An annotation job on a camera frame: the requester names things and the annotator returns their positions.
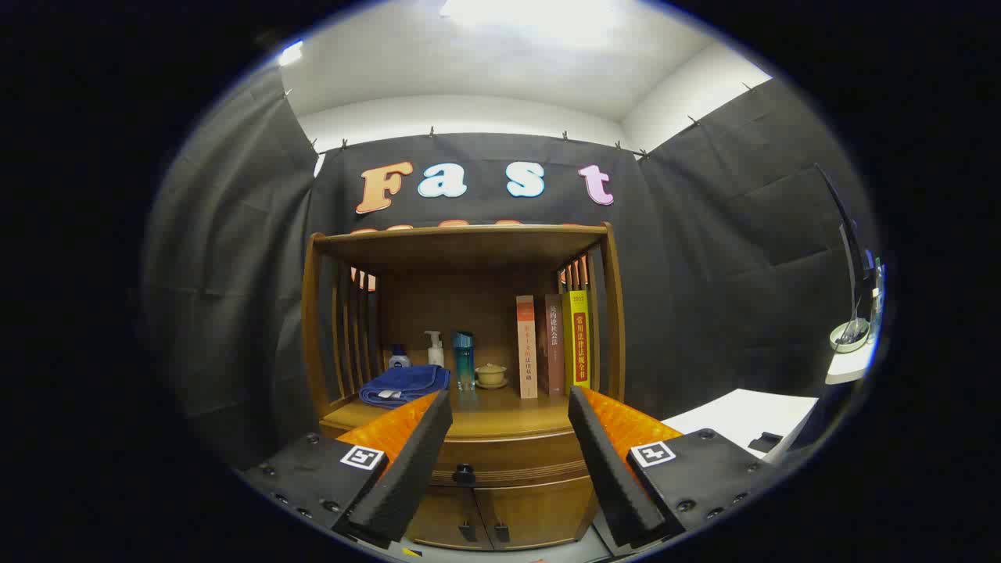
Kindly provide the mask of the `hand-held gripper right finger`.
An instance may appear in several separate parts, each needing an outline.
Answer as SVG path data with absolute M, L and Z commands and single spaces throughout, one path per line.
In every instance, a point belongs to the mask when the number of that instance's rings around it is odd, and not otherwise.
M 568 417 L 618 546 L 708 526 L 771 479 L 767 463 L 721 432 L 683 434 L 587 387 L 572 387 Z

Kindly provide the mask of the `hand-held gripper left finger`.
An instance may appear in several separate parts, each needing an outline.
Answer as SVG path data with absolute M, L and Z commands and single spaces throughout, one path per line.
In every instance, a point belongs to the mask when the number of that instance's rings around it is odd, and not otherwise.
M 337 438 L 294 439 L 240 476 L 294 519 L 387 548 L 410 527 L 452 424 L 441 389 Z

